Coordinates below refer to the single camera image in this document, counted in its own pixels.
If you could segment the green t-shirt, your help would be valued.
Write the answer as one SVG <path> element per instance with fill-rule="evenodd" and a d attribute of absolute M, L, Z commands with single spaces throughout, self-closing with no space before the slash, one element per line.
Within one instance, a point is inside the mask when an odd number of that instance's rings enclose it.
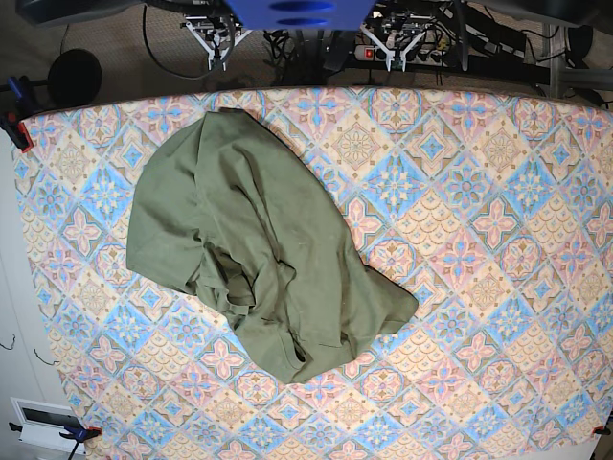
<path fill-rule="evenodd" d="M 355 360 L 418 308 L 362 262 L 296 154 L 240 110 L 205 114 L 151 156 L 125 262 L 223 315 L 252 361 L 285 383 Z"/>

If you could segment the black round stool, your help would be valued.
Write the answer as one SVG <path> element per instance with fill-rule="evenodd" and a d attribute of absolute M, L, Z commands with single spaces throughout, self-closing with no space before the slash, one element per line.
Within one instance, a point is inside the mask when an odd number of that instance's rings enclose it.
<path fill-rule="evenodd" d="M 102 85 L 102 68 L 95 55 L 84 49 L 63 52 L 47 77 L 52 102 L 60 108 L 91 104 Z"/>

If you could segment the patterned tablecloth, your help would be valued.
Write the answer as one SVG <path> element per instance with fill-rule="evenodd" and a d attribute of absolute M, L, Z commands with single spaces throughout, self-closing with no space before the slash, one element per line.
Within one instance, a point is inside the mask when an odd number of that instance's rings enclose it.
<path fill-rule="evenodd" d="M 181 127 L 249 112 L 413 292 L 400 332 L 305 384 L 131 273 L 137 178 Z M 248 90 L 32 118 L 11 164 L 61 386 L 93 459 L 496 459 L 596 439 L 612 409 L 612 115 L 484 93 Z"/>

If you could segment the blue clamp upper left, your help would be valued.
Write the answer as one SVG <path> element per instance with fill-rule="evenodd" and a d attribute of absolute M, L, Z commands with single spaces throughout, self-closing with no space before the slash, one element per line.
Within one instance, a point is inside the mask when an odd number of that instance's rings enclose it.
<path fill-rule="evenodd" d="M 29 78 L 26 76 L 9 77 L 7 83 L 1 85 L 1 93 L 8 92 L 12 92 L 16 100 L 13 111 L 1 113 L 1 128 L 22 152 L 27 152 L 34 146 L 23 122 L 32 115 L 34 110 L 34 93 Z"/>

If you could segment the blue clamp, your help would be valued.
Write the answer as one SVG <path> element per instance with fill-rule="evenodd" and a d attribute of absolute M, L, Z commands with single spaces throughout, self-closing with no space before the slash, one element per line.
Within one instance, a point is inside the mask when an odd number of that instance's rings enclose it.
<path fill-rule="evenodd" d="M 60 427 L 43 425 L 17 425 L 9 423 L 13 432 L 19 433 L 18 440 L 27 445 L 46 448 L 58 452 L 68 453 L 72 459 L 76 454 L 85 454 L 85 442 L 102 435 L 98 427 L 73 427 L 61 425 Z"/>
<path fill-rule="evenodd" d="M 34 146 L 23 122 L 32 115 L 34 110 L 34 93 L 29 78 L 26 76 L 9 77 L 7 83 L 1 85 L 1 93 L 8 92 L 12 92 L 16 100 L 13 111 L 1 113 L 1 128 L 22 152 L 27 152 Z"/>

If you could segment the blue clamp lower left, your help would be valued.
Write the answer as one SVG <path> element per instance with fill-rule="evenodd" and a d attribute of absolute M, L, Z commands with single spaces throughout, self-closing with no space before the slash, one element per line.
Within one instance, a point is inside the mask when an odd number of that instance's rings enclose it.
<path fill-rule="evenodd" d="M 18 440 L 27 445 L 46 448 L 58 452 L 68 453 L 72 459 L 76 454 L 85 454 L 85 442 L 102 435 L 98 427 L 73 427 L 61 425 L 60 427 L 43 425 L 17 425 L 9 423 L 13 432 L 19 433 Z"/>

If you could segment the orange clamp lower right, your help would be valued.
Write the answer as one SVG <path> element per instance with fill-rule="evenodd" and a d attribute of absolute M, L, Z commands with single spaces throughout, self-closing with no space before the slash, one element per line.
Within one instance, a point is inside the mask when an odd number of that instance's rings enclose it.
<path fill-rule="evenodd" d="M 595 427 L 592 430 L 592 433 L 594 435 L 609 436 L 612 434 L 612 431 L 607 425 L 602 425 L 602 426 Z"/>

